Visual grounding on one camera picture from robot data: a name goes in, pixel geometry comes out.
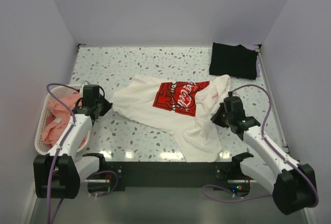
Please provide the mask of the white t-shirt red print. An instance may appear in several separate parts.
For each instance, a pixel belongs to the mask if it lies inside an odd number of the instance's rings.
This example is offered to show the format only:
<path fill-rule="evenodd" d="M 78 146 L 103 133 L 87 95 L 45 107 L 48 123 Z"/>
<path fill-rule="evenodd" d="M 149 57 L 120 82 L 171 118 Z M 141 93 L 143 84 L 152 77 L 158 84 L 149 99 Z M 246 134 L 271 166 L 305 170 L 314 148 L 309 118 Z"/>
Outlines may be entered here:
<path fill-rule="evenodd" d="M 136 75 L 111 101 L 121 116 L 170 134 L 187 162 L 214 162 L 222 145 L 211 118 L 230 86 L 228 75 L 203 82 Z"/>

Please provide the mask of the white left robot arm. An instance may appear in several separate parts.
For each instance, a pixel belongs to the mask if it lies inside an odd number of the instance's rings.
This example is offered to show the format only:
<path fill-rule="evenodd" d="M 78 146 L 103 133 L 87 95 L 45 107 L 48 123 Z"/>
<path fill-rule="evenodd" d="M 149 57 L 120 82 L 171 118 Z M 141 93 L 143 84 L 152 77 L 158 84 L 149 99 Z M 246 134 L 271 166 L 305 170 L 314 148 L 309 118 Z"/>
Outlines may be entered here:
<path fill-rule="evenodd" d="M 37 155 L 33 162 L 35 191 L 38 198 L 74 199 L 81 183 L 89 176 L 103 178 L 107 173 L 103 154 L 89 153 L 75 162 L 83 140 L 96 120 L 112 108 L 105 98 L 104 89 L 96 84 L 81 88 L 71 87 L 79 96 L 73 107 L 65 104 L 52 91 L 49 95 L 70 114 L 62 135 L 45 154 Z"/>

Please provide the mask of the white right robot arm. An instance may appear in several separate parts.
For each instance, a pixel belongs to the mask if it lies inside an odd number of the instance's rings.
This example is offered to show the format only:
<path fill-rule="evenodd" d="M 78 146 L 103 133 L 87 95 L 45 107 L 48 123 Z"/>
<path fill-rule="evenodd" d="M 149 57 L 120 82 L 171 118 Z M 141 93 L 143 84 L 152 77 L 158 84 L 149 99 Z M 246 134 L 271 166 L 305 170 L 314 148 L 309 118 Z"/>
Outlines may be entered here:
<path fill-rule="evenodd" d="M 245 152 L 232 158 L 225 172 L 227 178 L 247 176 L 257 181 L 271 193 L 275 205 L 285 215 L 318 204 L 314 169 L 309 164 L 301 165 L 270 140 L 261 124 L 253 116 L 246 116 L 239 97 L 225 98 L 211 121 L 230 128 L 269 168 L 262 172 L 253 161 L 254 155 Z"/>

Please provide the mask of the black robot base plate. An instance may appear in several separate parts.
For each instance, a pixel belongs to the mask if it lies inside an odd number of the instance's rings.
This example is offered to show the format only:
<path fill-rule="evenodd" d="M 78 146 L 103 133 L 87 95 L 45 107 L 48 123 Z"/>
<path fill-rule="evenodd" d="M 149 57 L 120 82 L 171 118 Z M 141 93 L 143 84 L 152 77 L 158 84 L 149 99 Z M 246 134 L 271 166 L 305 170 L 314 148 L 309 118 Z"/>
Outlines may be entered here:
<path fill-rule="evenodd" d="M 105 173 L 88 177 L 89 193 L 104 194 L 127 187 L 202 188 L 216 185 L 238 196 L 247 196 L 251 179 L 235 170 L 232 162 L 106 162 Z"/>

